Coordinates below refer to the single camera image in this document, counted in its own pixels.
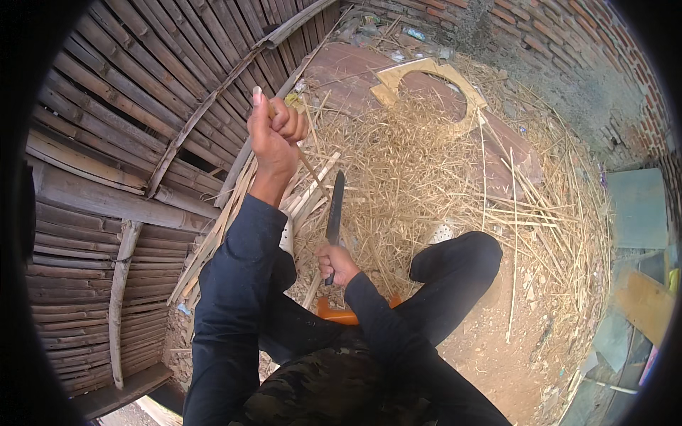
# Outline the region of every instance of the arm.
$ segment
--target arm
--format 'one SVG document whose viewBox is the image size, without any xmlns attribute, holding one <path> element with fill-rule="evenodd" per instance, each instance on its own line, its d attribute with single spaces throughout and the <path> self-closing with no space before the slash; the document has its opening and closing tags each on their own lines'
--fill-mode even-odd
<svg viewBox="0 0 682 426">
<path fill-rule="evenodd" d="M 286 216 L 278 206 L 296 169 L 292 144 L 308 133 L 294 110 L 254 94 L 249 118 L 258 171 L 225 241 L 199 275 L 192 386 L 185 425 L 227 424 L 258 388 L 258 325 Z"/>
<path fill-rule="evenodd" d="M 346 302 L 357 316 L 372 355 L 395 377 L 409 377 L 428 393 L 439 411 L 439 424 L 509 424 L 485 395 L 388 306 L 344 248 L 322 247 L 317 254 L 322 277 L 336 271 L 334 283 L 346 287 Z"/>
</svg>

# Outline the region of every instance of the leg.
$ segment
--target leg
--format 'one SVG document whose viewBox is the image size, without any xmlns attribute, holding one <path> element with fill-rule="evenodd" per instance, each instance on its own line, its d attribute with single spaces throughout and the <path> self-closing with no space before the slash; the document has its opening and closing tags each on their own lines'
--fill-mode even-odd
<svg viewBox="0 0 682 426">
<path fill-rule="evenodd" d="M 497 275 L 502 250 L 495 238 L 468 232 L 418 253 L 410 278 L 425 283 L 396 311 L 434 346 L 469 313 Z"/>
<path fill-rule="evenodd" d="M 348 327 L 323 320 L 285 294 L 296 281 L 296 267 L 289 253 L 279 251 L 272 271 L 265 317 L 258 346 L 278 364 L 330 347 Z"/>
</svg>

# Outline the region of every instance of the left hand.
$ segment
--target left hand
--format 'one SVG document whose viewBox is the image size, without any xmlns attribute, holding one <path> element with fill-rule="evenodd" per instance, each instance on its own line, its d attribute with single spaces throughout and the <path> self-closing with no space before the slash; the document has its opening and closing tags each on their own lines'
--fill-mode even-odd
<svg viewBox="0 0 682 426">
<path fill-rule="evenodd" d="M 275 118 L 269 118 L 270 103 Z M 287 108 L 284 100 L 272 100 L 254 94 L 254 109 L 248 119 L 251 149 L 258 159 L 258 173 L 287 181 L 296 173 L 298 148 L 296 142 L 308 135 L 308 120 L 295 108 Z"/>
</svg>

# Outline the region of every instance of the knife blade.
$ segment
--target knife blade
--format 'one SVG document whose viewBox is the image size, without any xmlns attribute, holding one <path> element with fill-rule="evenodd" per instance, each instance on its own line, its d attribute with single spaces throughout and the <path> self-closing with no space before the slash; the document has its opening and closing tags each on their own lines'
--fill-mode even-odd
<svg viewBox="0 0 682 426">
<path fill-rule="evenodd" d="M 336 173 L 334 191 L 331 194 L 331 206 L 329 208 L 329 219 L 327 220 L 327 232 L 325 236 L 331 245 L 339 244 L 339 231 L 341 229 L 341 204 L 343 203 L 343 189 L 346 185 L 346 177 L 339 170 Z M 334 272 L 325 279 L 325 285 L 330 286 L 334 282 Z"/>
</svg>

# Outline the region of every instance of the blue panel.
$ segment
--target blue panel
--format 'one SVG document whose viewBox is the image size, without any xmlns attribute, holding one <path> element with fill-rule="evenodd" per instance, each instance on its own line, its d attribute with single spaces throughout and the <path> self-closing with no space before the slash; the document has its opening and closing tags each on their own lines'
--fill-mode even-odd
<svg viewBox="0 0 682 426">
<path fill-rule="evenodd" d="M 665 249 L 668 218 L 663 176 L 657 168 L 606 175 L 612 207 L 616 213 L 615 247 Z"/>
</svg>

